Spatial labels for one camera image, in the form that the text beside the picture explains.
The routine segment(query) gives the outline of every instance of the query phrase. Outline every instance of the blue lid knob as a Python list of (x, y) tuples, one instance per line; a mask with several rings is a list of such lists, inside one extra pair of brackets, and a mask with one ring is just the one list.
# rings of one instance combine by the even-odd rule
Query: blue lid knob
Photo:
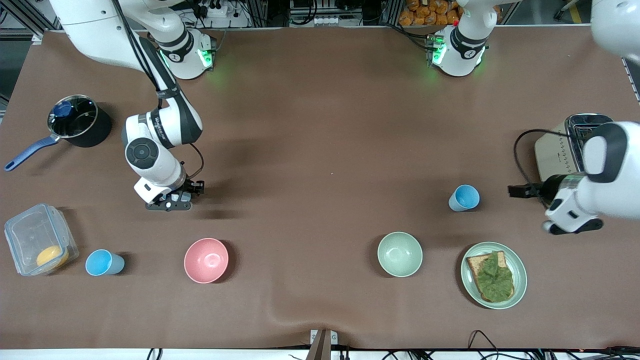
[(69, 116), (69, 114), (71, 114), (71, 111), (73, 109), (74, 107), (71, 105), (71, 102), (62, 101), (53, 107), (53, 115), (59, 117), (67, 117)]

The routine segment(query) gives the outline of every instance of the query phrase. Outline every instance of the pink bowl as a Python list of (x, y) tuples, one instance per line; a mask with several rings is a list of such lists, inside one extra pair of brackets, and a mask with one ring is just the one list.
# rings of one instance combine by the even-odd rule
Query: pink bowl
[(227, 248), (219, 240), (204, 238), (194, 242), (184, 255), (184, 271), (198, 284), (218, 280), (229, 265)]

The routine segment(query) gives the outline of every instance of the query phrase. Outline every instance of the green bowl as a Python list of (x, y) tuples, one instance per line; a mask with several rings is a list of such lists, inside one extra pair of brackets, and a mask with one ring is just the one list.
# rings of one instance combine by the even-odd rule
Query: green bowl
[[(467, 263), (467, 258), (472, 256), (489, 254), (492, 251), (504, 251), (504, 258), (507, 261), (507, 267), (513, 273), (513, 296), (507, 300), (502, 302), (488, 302), (482, 298), (480, 295), (480, 291), (478, 290), (476, 283), (474, 282), (474, 276), (469, 268), (469, 264)], [(474, 300), (485, 307), (490, 309), (509, 309), (515, 304), (519, 303), (524, 297), (524, 293), (527, 291), (527, 271), (524, 268), (524, 264), (522, 260), (516, 255), (513, 250), (504, 246), (501, 243), (494, 243), (491, 241), (487, 241), (484, 243), (477, 243), (471, 247), (467, 251), (467, 253), (462, 257), (462, 264), (460, 265), (460, 275), (462, 276), (462, 283), (467, 289), (469, 295), (471, 295)]]
[(390, 275), (411, 276), (422, 265), (422, 247), (413, 236), (396, 231), (380, 241), (378, 261), (382, 269)]

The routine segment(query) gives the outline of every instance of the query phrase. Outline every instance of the blue cup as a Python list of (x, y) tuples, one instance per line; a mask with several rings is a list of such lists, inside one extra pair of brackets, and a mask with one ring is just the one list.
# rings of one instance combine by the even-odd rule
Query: blue cup
[(89, 255), (84, 268), (92, 276), (113, 275), (122, 271), (124, 259), (108, 250), (100, 249)]
[(473, 209), (480, 203), (480, 194), (471, 185), (460, 185), (449, 198), (449, 207), (453, 211)]

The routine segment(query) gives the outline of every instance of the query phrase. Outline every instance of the black pot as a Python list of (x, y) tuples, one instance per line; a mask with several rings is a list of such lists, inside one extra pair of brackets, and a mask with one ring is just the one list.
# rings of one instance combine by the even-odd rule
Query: black pot
[(58, 101), (49, 113), (47, 127), (51, 136), (32, 143), (4, 166), (11, 171), (36, 151), (56, 145), (65, 139), (79, 147), (92, 147), (101, 143), (111, 132), (111, 118), (95, 101), (84, 95), (71, 95)]

